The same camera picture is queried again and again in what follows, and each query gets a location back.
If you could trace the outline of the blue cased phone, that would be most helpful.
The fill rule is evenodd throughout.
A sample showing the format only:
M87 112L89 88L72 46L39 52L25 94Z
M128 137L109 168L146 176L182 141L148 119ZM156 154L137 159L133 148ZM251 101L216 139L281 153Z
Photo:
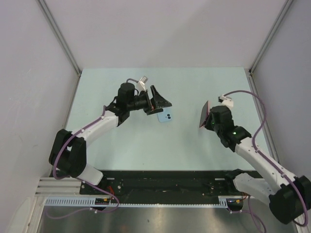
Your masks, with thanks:
M171 121L172 120L171 108L164 108L162 112L157 113L157 119L160 123Z

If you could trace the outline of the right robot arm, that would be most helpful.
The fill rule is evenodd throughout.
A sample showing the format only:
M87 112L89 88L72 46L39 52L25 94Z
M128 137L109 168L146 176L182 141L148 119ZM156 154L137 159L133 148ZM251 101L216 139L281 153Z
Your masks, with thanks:
M236 126L230 109L225 105L210 107L205 103L200 127L213 131L221 144L245 159L264 179L262 182L236 169L224 189L230 195L247 193L269 206L274 217L289 224L311 208L311 182L306 176L297 177L271 157L264 155L243 127Z

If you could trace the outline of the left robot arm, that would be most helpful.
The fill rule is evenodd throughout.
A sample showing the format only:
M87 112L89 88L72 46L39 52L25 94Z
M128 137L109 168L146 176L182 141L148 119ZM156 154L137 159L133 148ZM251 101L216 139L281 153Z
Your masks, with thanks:
M171 106L153 85L150 90L139 91L132 83L122 83L117 95L108 106L103 107L102 114L96 120L74 132L66 129L57 132L49 157L54 178L60 179L56 174L60 170L65 177L89 183L95 193L104 193L107 181L101 171L87 163L87 147L104 133L123 124L131 111L143 110L149 116Z

